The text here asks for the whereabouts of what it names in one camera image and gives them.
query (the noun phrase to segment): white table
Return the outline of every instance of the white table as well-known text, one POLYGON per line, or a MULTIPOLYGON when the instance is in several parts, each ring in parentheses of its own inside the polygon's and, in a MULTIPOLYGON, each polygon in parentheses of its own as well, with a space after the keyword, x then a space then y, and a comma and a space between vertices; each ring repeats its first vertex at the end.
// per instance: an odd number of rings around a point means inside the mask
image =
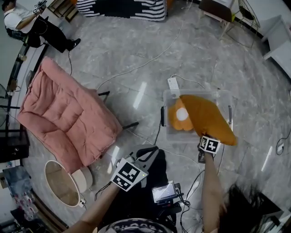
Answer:
POLYGON ((264 55, 264 59, 272 57, 291 78, 291 30, 281 15, 262 38, 262 42, 265 40, 269 42, 270 52, 264 55))

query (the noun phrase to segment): pink cushion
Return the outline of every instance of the pink cushion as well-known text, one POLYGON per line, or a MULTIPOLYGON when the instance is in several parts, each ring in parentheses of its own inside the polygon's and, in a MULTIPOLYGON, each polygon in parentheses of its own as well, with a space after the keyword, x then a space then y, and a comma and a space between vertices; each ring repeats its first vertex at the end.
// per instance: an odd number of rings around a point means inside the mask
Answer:
POLYGON ((48 57, 32 80, 17 118, 69 173, 98 159, 122 130, 95 91, 48 57))

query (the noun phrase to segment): white circle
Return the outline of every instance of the white circle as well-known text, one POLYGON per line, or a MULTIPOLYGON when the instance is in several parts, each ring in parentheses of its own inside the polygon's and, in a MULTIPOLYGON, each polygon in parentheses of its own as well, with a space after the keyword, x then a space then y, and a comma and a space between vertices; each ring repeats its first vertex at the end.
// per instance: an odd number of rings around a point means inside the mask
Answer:
POLYGON ((189 116, 187 110, 185 108, 179 108, 176 112, 176 116, 178 118, 179 121, 184 121, 187 119, 187 117, 189 116))

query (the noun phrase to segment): orange plush toy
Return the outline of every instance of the orange plush toy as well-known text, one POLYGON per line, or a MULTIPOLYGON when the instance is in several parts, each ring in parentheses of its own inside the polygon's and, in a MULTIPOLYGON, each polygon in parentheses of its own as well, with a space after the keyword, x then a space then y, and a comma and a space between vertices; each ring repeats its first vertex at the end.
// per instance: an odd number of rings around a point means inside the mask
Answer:
POLYGON ((236 136, 215 103, 194 95, 182 95, 169 107, 170 124, 176 130, 194 129, 201 137, 209 135, 221 143, 234 146, 236 136))

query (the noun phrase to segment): gray floor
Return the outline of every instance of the gray floor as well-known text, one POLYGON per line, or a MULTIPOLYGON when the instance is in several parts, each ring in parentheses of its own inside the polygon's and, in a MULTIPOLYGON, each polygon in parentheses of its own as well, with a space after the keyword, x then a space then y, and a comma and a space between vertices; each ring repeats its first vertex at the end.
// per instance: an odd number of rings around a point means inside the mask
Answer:
MULTIPOLYGON (((263 60, 266 46, 259 39, 252 49, 239 45, 227 35, 219 41, 217 38, 222 32, 219 22, 204 17, 197 30, 197 6, 193 5, 189 12, 181 10, 182 6, 185 2, 178 2, 168 20, 162 23, 80 15, 72 21, 73 37, 82 39, 70 52, 72 76, 86 87, 97 88, 112 75, 140 66, 160 54, 170 46, 185 19, 180 36, 158 59, 101 86, 99 91, 110 91, 105 104, 121 124, 139 121, 140 125, 133 132, 123 131, 105 156, 90 165, 94 185, 92 191, 83 194, 87 207, 93 203, 96 191, 109 181, 111 160, 114 162, 133 145, 147 143, 146 140, 153 143, 160 122, 163 91, 168 89, 167 79, 178 74, 200 82, 209 90, 229 90, 233 96, 238 145, 225 147, 219 173, 223 188, 226 190, 236 181, 257 183, 279 207, 291 208, 290 139, 284 141, 283 154, 275 154, 277 140, 286 136, 291 127, 289 79, 274 63, 263 60), (146 88, 139 94, 142 84, 146 84, 146 88), (142 99, 135 109, 133 103, 138 94, 142 99), (271 146, 273 149, 266 161, 271 146)), ((238 26, 230 33, 241 42, 251 43, 253 37, 238 26)), ((61 54, 50 48, 47 55, 70 72, 67 51, 61 54)), ((181 89, 202 90, 196 83, 177 80, 181 89)), ((24 165, 32 176, 33 187, 53 212, 72 225, 85 210, 68 208, 53 196, 43 170, 46 161, 54 157, 31 134, 30 138, 30 157, 24 160, 24 165)), ((180 182, 182 190, 187 192, 199 169, 203 169, 193 162, 197 161, 196 144, 171 144, 166 141, 162 128, 157 145, 169 151, 166 152, 169 180, 180 182)), ((221 153, 222 148, 215 157, 217 166, 221 153)), ((201 190, 202 185, 190 198, 193 208, 201 208, 201 190)), ((201 226, 200 217, 200 211, 191 209, 183 217, 185 228, 192 227, 190 231, 194 232, 201 226)))

